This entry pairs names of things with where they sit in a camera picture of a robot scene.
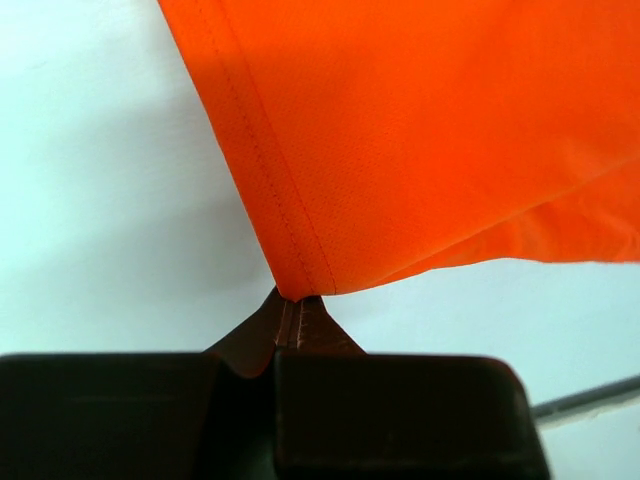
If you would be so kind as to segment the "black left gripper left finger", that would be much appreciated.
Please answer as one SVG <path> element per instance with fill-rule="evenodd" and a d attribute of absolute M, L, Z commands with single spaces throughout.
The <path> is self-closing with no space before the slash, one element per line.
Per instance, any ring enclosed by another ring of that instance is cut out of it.
<path fill-rule="evenodd" d="M 277 292 L 202 352 L 1 359 L 5 479 L 272 479 Z"/>

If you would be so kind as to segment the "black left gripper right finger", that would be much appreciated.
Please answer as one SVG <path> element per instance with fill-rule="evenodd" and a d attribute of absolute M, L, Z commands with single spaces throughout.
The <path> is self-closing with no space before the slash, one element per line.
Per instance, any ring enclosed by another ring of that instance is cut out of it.
<path fill-rule="evenodd" d="M 311 297 L 274 356 L 282 479 L 546 479 L 526 390 L 486 356 L 364 352 Z"/>

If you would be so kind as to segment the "orange t shirt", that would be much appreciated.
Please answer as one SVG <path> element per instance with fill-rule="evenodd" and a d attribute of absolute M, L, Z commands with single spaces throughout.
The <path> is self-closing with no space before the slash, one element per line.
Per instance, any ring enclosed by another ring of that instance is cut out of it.
<path fill-rule="evenodd" d="M 280 293 L 639 258 L 635 1 L 164 1 Z"/>

